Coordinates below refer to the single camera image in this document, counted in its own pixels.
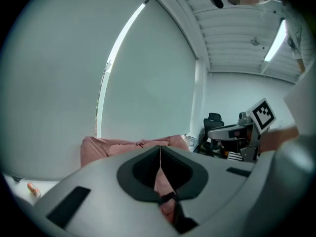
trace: roller blind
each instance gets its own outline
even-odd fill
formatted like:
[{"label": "roller blind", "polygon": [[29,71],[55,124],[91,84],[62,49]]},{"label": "roller blind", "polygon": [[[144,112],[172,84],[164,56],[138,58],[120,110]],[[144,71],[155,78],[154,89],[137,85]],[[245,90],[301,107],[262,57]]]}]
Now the roller blind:
[{"label": "roller blind", "polygon": [[151,0],[113,64],[101,136],[137,141],[190,131],[195,57],[171,16]]},{"label": "roller blind", "polygon": [[1,163],[8,174],[61,179],[93,136],[101,77],[120,31],[145,0],[32,0],[0,61]]}]

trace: white corrugated ceiling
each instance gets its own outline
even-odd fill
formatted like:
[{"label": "white corrugated ceiling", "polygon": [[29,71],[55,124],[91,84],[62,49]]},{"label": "white corrugated ceiling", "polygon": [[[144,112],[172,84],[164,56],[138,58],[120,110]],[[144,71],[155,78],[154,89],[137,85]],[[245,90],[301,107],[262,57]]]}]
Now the white corrugated ceiling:
[{"label": "white corrugated ceiling", "polygon": [[[260,74],[263,62],[283,17],[282,4],[233,6],[223,1],[218,9],[210,0],[186,0],[202,31],[212,72]],[[260,43],[253,46],[251,40]],[[284,41],[265,75],[296,82],[300,70]]]}]

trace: white floor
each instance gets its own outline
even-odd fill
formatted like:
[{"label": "white floor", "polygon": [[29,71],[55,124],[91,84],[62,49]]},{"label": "white floor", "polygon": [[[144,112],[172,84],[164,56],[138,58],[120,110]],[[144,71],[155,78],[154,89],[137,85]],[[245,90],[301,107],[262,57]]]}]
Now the white floor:
[{"label": "white floor", "polygon": [[[9,175],[3,174],[5,180],[7,181],[9,187],[12,190],[12,193],[23,198],[31,205],[34,205],[42,196],[44,196],[51,188],[53,188],[59,181],[33,181],[21,179],[19,183],[15,182],[13,178]],[[39,198],[33,196],[33,194],[29,191],[27,184],[33,183],[36,188],[39,189],[41,196]]]}]

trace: pink blanket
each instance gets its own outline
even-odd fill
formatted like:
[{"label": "pink blanket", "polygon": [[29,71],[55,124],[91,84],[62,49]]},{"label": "pink blanket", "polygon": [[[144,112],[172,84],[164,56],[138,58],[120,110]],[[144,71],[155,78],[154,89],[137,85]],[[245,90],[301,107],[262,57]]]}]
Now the pink blanket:
[{"label": "pink blanket", "polygon": [[[81,167],[98,159],[118,154],[124,154],[133,150],[153,147],[157,145],[173,146],[182,150],[189,151],[186,142],[182,139],[180,135],[165,137],[157,140],[140,140],[137,142],[85,137],[82,141],[80,149]],[[160,196],[166,195],[174,191],[161,168],[159,168],[157,172],[154,190]],[[164,203],[160,206],[162,213],[170,223],[173,222],[174,206],[175,201],[173,199],[169,200],[167,203]]]}]

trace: fluorescent light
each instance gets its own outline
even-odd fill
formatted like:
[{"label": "fluorescent light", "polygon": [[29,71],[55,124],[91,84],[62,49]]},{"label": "fluorescent light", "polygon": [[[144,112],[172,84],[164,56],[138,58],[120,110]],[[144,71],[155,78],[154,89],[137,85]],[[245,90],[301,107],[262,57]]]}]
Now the fluorescent light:
[{"label": "fluorescent light", "polygon": [[286,37],[286,26],[285,26],[285,19],[281,21],[281,24],[278,28],[276,38],[273,41],[267,55],[265,56],[264,60],[265,61],[271,61],[273,56],[276,54],[280,46],[282,45],[284,39]]},{"label": "fluorescent light", "polygon": [[135,21],[135,19],[137,18],[138,14],[144,9],[145,7],[145,4],[141,4],[138,9],[134,12],[134,14],[129,18],[128,22],[126,23],[126,25],[123,27],[122,31],[120,32],[117,40],[115,41],[114,43],[114,46],[110,52],[110,55],[109,55],[109,58],[108,58],[108,61],[107,63],[111,62],[110,66],[107,68],[107,72],[111,72],[112,70],[112,66],[114,64],[114,61],[115,61],[115,58],[118,54],[118,51],[119,51],[119,47],[120,45],[122,44],[129,28],[132,26],[133,22]]}]

